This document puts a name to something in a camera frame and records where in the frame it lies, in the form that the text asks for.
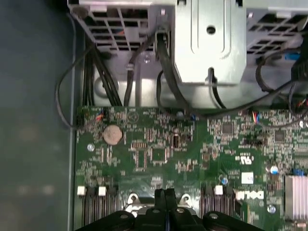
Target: power cable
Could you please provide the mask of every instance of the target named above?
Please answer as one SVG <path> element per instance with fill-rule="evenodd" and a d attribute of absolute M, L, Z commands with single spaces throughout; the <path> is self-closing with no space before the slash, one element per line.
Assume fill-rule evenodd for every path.
<path fill-rule="evenodd" d="M 163 71 L 159 72 L 159 74 L 157 76 L 157 81 L 156 81 L 156 102 L 157 102 L 159 110 L 162 113 L 164 113 L 165 115 L 167 115 L 170 118 L 172 118 L 172 119 L 175 119 L 175 120 L 189 120 L 190 117 L 187 117 L 187 116 L 178 117 L 175 114 L 169 113 L 166 110 L 166 108 L 164 108 L 163 105 L 161 104 L 161 101 L 160 101 L 160 95 L 161 95 L 161 92 L 162 92 L 161 77 L 162 77 L 163 73 L 164 73 Z"/>
<path fill-rule="evenodd" d="M 285 53 L 295 53 L 295 52 L 300 52 L 300 48 L 287 48 L 281 51 L 277 51 L 274 52 L 272 54 L 270 54 L 269 56 L 267 56 L 266 58 L 264 58 L 257 66 L 256 68 L 256 81 L 258 83 L 258 85 L 260 86 L 262 91 L 265 92 L 271 92 L 273 89 L 270 88 L 263 80 L 262 75 L 261 75 L 261 69 L 262 67 L 265 65 L 266 61 L 268 59 L 274 58 L 278 55 L 282 55 Z M 281 97 L 284 101 L 288 102 L 288 98 L 284 95 L 279 95 L 279 97 Z"/>
<path fill-rule="evenodd" d="M 115 82 L 112 79 L 111 74 L 110 74 L 108 68 L 106 67 L 104 62 L 102 62 L 102 60 L 100 58 L 100 53 L 99 53 L 97 48 L 94 50 L 94 53 L 95 53 L 95 56 L 97 58 L 96 61 L 97 61 L 97 64 L 98 64 L 98 66 L 96 66 L 96 67 L 100 68 L 100 70 L 103 71 L 103 76 L 106 78 L 106 81 L 107 81 L 107 83 L 108 83 L 108 85 L 110 87 L 110 90 L 111 90 L 111 92 L 112 92 L 112 94 L 114 96 L 116 105 L 117 106 L 122 106 L 122 102 L 121 102 L 119 94 L 117 92 Z"/>
<path fill-rule="evenodd" d="M 109 83 L 105 77 L 105 73 L 102 69 L 102 65 L 101 65 L 101 61 L 100 61 L 100 58 L 99 58 L 99 55 L 98 53 L 95 51 L 95 50 L 92 50 L 92 55 L 93 55 L 93 60 L 94 60 L 94 63 L 96 65 L 96 68 L 99 72 L 99 75 L 100 75 L 100 78 L 102 80 L 102 83 L 103 83 L 103 87 L 106 91 L 106 94 L 107 94 L 107 97 L 110 101 L 110 104 L 112 106 L 117 106 L 117 103 L 116 103 L 116 100 L 114 98 L 114 94 L 112 93 L 111 89 L 110 89 L 110 86 L 109 86 Z"/>
<path fill-rule="evenodd" d="M 155 34 L 151 35 L 132 55 L 128 62 L 129 69 L 127 71 L 127 88 L 124 96 L 124 106 L 128 106 L 130 95 L 134 83 L 134 65 L 137 57 L 144 51 L 146 51 L 155 42 Z"/>
<path fill-rule="evenodd" d="M 63 123 L 69 127 L 70 129 L 80 129 L 80 127 L 76 126 L 76 125 L 71 125 L 67 119 L 64 116 L 64 113 L 62 111 L 62 107 L 61 107 L 61 102 L 60 102 L 60 86 L 61 83 L 63 82 L 64 78 L 67 76 L 67 74 L 69 72 L 71 72 L 71 70 L 78 64 L 80 63 L 83 58 L 95 47 L 95 44 L 92 44 L 91 46 L 89 46 L 88 48 L 86 48 L 83 53 L 63 72 L 63 74 L 60 76 L 57 84 L 56 84 L 56 89 L 55 89 L 55 102 L 56 102 L 56 107 L 57 107 L 57 112 L 61 118 L 61 120 L 63 121 Z"/>
<path fill-rule="evenodd" d="M 213 68 L 210 68 L 209 70 L 209 86 L 212 85 L 212 92 L 213 92 L 213 95 L 214 95 L 214 98 L 216 100 L 216 102 L 218 103 L 218 105 L 221 107 L 221 108 L 226 108 L 226 106 L 223 104 L 223 102 L 221 101 L 221 98 L 218 94 L 218 90 L 217 90 L 217 84 L 218 84 L 218 81 L 217 79 L 215 78 L 215 75 L 214 75 L 214 69 Z"/>

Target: screw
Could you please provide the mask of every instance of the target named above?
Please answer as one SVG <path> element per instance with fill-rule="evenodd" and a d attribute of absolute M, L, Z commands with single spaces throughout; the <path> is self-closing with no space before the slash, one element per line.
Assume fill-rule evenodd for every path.
<path fill-rule="evenodd" d="M 177 208 L 177 212 L 178 212 L 178 213 L 184 213 L 184 209 L 182 209 L 182 208 Z"/>
<path fill-rule="evenodd" d="M 276 212 L 275 206 L 269 205 L 269 206 L 268 206 L 268 212 L 269 212 L 270 214 L 274 214 L 274 213 Z"/>
<path fill-rule="evenodd" d="M 87 146 L 87 149 L 89 152 L 93 152 L 94 151 L 94 144 L 93 143 L 89 143 Z"/>
<path fill-rule="evenodd" d="M 217 218 L 218 218 L 218 215 L 215 214 L 215 213 L 211 213 L 209 216 L 210 216 L 210 218 L 212 218 L 212 219 L 217 219 Z"/>
<path fill-rule="evenodd" d="M 151 61 L 151 59 L 150 59 L 150 56 L 149 55 L 146 55 L 145 57 L 144 57 L 144 60 L 143 60 L 146 64 L 148 64 L 150 61 Z"/>

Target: silver heatsink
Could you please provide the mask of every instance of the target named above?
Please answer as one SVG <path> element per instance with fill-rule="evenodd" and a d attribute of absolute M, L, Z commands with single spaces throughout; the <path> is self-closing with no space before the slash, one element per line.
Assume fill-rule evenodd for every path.
<path fill-rule="evenodd" d="M 285 177 L 285 216 L 292 220 L 308 219 L 308 177 Z"/>

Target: red and blue wire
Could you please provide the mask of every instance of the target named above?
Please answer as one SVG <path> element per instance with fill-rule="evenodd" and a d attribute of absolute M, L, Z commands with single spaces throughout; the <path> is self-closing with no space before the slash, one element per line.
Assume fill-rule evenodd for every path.
<path fill-rule="evenodd" d="M 252 112 L 252 118 L 254 120 L 254 123 L 257 124 L 260 120 L 260 114 L 257 112 Z"/>
<path fill-rule="evenodd" d="M 96 121 L 101 121 L 104 118 L 104 112 L 101 110 L 98 115 L 96 116 Z"/>

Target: ventilation holes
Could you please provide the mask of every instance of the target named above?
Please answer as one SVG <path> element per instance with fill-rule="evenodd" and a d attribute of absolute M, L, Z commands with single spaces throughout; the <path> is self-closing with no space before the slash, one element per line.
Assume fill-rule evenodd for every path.
<path fill-rule="evenodd" d="M 297 24 L 306 17 L 307 17 L 307 15 L 298 14 L 298 15 L 293 16 L 293 18 L 291 18 L 287 23 L 288 24 Z"/>
<path fill-rule="evenodd" d="M 259 20 L 259 23 L 282 23 L 283 21 L 283 18 L 277 18 L 275 14 L 268 13 Z"/>

